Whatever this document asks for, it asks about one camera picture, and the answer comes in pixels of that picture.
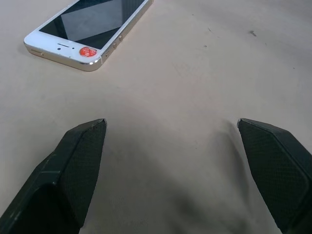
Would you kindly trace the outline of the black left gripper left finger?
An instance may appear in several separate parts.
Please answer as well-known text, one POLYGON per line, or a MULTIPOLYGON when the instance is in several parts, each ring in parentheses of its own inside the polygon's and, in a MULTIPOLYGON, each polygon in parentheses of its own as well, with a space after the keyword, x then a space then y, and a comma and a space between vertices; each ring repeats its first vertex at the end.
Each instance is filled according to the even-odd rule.
POLYGON ((98 180, 107 123, 67 131, 39 163, 0 218, 2 234, 77 234, 98 180))

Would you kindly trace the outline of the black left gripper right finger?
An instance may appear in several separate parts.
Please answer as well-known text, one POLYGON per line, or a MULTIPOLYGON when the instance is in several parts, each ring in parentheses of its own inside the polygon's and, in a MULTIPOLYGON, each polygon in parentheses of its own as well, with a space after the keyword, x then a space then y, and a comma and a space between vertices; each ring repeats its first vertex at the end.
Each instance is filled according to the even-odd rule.
POLYGON ((241 118, 237 122, 249 168, 277 227, 312 232, 312 155, 287 130, 241 118))

